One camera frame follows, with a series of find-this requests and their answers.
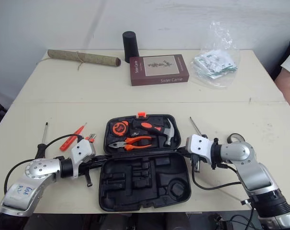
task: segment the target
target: book cover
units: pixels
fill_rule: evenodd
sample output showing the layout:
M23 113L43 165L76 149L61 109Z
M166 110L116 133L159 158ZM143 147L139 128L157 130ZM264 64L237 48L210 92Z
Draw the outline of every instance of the book cover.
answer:
M181 54L131 57L131 85L186 82L189 72Z

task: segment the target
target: screwdriver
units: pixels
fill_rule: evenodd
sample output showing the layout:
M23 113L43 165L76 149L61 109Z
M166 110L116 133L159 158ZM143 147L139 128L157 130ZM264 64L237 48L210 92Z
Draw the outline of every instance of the screwdriver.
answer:
M198 132L198 134L199 134L200 136L202 136L203 138L208 138L207 135L202 134L202 133L200 132L200 130L198 129L197 125L196 125L195 122L193 121L192 117L190 117L190 120L191 120L191 122L192 122L194 128L195 128L196 131Z
M85 123L83 126L81 126L79 129L77 129L77 131L74 134L80 134L81 131L83 130L84 126L86 126L87 123ZM68 147L74 142L74 140L77 138L77 136L71 136L69 137L64 143L63 145L61 145L60 150L61 151L65 151L68 149Z
M45 142L45 135L46 135L47 127L48 127L48 122L45 123L42 143L38 144L38 151L36 152L36 156L35 156L36 159L45 158L45 147L46 147L46 145L44 144L44 142Z

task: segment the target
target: robotic arm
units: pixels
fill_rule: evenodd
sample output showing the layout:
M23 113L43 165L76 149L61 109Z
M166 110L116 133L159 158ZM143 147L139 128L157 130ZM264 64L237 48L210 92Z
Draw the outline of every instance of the robotic arm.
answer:
M256 161L253 147L244 141L230 144L218 144L198 135L187 139L186 149L196 154L196 172L199 172L200 160L213 169L222 162L236 166L237 176L249 199L242 204L251 203L259 214L259 221L265 230L290 230L290 205L282 195L267 168Z
M101 167L106 160L105 156L95 157L94 137L90 135L89 139L79 140L68 159L60 157L31 161L0 203L0 229L23 229L45 188L59 178L85 175L87 186L92 186L89 169Z

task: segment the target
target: black plastic tool case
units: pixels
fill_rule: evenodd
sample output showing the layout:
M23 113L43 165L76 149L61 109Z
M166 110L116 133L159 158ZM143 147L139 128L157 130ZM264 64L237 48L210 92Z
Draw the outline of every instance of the black plastic tool case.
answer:
M174 127L170 146L165 146L167 137L142 128L140 122L154 127ZM122 136L114 133L117 123L128 124L121 129ZM125 150L110 145L126 138L151 136L133 145L152 146L145 149ZM191 194L189 174L184 157L175 152L181 138L175 118L171 115L146 115L118 117L107 123L104 150L112 155L101 168L99 203L105 211L136 211L140 207L164 207L185 202Z

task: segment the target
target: orange handled pliers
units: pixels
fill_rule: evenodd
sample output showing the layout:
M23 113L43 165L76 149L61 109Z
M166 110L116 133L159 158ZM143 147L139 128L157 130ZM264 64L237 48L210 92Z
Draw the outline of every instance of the orange handled pliers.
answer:
M133 143L135 143L137 141L140 141L142 139L151 140L152 137L151 136L138 136L138 137L135 137L135 138L126 138L125 141L114 142L114 143L110 144L109 147L116 148L116 149L117 148L125 148L125 150L130 151L130 150L133 150L133 149L145 149L145 148L148 148L148 147L152 146L152 144L143 145L143 146L132 145Z

